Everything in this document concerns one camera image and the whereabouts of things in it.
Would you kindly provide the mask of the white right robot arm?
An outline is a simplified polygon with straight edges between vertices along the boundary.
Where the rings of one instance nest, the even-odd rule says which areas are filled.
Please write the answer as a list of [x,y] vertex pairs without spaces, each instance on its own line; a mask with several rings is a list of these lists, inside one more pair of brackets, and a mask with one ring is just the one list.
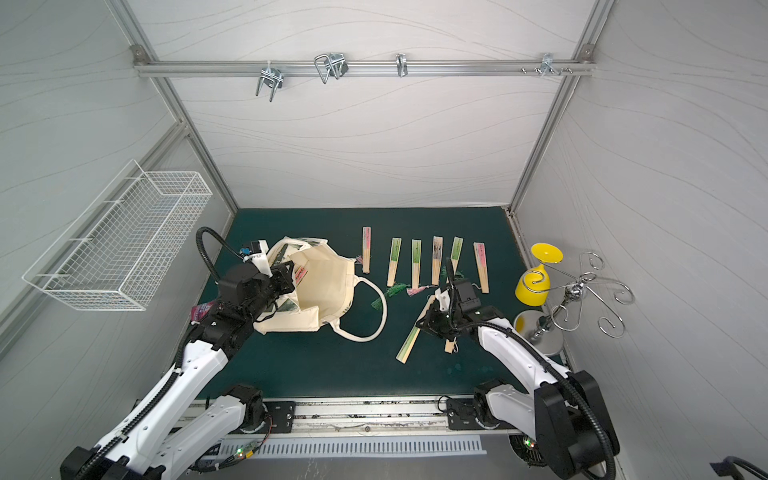
[[542,354],[497,308],[481,304],[471,281],[449,268],[415,325],[442,340],[470,337],[522,384],[486,382],[469,407],[481,428],[516,429],[510,444],[525,464],[560,479],[616,478],[620,442],[597,380]]

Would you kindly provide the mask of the bamboo folding fan green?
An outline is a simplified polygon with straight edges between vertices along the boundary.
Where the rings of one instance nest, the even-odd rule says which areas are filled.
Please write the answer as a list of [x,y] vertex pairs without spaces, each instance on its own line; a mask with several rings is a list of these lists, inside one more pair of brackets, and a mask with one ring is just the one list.
[[422,257],[422,240],[411,240],[411,288],[417,289],[420,286]]
[[461,253],[463,249],[463,244],[464,244],[464,239],[462,237],[455,236],[453,238],[450,252],[449,252],[450,263],[454,272],[454,277],[456,279],[464,278],[463,274],[458,270]]

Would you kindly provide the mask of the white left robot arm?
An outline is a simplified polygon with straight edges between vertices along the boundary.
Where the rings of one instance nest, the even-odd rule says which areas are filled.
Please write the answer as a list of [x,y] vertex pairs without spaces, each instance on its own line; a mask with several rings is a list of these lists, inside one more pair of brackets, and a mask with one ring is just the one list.
[[266,241],[237,252],[225,275],[210,271],[219,296],[190,322],[167,373],[134,409],[93,447],[74,448],[62,461],[63,479],[177,479],[227,434],[270,423],[262,392],[238,384],[181,429],[177,421],[205,386],[271,317],[280,296],[294,290],[292,263],[270,265]]

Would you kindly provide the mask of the bamboo folding fan pink tassel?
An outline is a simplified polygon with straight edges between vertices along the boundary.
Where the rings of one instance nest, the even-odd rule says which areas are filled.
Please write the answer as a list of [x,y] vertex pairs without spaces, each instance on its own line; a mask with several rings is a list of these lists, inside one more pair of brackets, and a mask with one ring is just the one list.
[[442,269],[442,254],[443,254],[443,238],[442,237],[434,236],[432,239],[432,243],[427,247],[423,246],[423,241],[422,241],[421,271],[422,271],[422,260],[426,258],[429,266],[429,275],[428,275],[428,278],[425,281],[423,281],[421,279],[421,272],[420,272],[420,286],[417,289],[412,289],[411,282],[410,282],[410,286],[406,289],[406,292],[409,296],[414,296],[417,293],[420,293],[429,287],[436,287],[439,284],[441,269]]

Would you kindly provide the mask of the cream canvas tote bag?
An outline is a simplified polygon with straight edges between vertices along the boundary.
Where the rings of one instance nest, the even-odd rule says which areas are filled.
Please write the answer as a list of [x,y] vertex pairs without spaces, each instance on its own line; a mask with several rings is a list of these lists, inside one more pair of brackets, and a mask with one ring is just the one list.
[[[262,313],[254,329],[266,335],[271,332],[316,332],[329,325],[342,338],[367,343],[383,331],[387,320],[387,303],[381,289],[366,278],[355,275],[355,260],[338,255],[326,239],[285,237],[269,248],[270,267],[292,261],[295,290],[281,296],[274,312]],[[360,337],[341,327],[341,318],[354,300],[355,287],[367,284],[381,300],[381,320],[374,333]]]

